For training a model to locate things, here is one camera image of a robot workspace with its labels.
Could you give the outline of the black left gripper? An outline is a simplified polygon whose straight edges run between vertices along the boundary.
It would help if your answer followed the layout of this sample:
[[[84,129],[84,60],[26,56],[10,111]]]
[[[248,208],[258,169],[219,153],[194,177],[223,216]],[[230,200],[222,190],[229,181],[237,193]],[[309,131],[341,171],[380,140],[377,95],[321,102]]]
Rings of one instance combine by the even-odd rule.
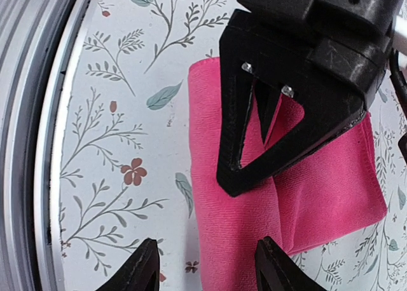
[[[310,60],[371,106],[403,0],[237,1],[261,22],[313,44]]]

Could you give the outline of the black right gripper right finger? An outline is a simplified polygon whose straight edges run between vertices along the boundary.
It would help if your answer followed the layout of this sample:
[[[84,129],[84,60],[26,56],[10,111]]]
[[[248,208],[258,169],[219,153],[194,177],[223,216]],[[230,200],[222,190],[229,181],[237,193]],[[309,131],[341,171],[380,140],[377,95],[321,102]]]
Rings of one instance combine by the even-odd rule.
[[[258,290],[326,291],[309,278],[269,236],[257,243],[255,268]]]

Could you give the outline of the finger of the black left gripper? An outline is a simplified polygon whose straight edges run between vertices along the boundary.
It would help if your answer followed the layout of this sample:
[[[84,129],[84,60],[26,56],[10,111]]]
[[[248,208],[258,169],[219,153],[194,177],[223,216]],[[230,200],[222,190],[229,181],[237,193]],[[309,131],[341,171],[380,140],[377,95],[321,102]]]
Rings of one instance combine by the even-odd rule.
[[[219,41],[221,138],[217,182],[230,196],[252,190],[333,141],[364,118],[364,99],[316,67],[314,48],[235,10]],[[282,90],[293,91],[303,109],[300,122],[249,164],[241,157],[249,120],[258,115],[259,139],[266,142],[277,119]]]

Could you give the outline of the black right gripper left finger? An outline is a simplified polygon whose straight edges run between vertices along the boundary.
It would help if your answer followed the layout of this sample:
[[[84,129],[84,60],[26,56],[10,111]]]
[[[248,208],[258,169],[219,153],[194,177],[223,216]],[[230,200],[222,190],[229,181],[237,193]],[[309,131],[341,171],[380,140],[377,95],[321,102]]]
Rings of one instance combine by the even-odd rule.
[[[159,291],[157,241],[146,238],[97,291]]]

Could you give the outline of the pink towel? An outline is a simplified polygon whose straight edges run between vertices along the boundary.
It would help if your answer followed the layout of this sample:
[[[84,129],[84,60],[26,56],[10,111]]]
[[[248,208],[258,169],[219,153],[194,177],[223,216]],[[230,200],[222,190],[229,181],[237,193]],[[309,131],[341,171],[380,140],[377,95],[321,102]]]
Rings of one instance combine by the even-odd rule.
[[[255,290],[254,254],[265,236],[296,255],[385,217],[370,118],[281,175],[233,198],[216,180],[219,59],[193,64],[188,88],[191,182],[204,290]]]

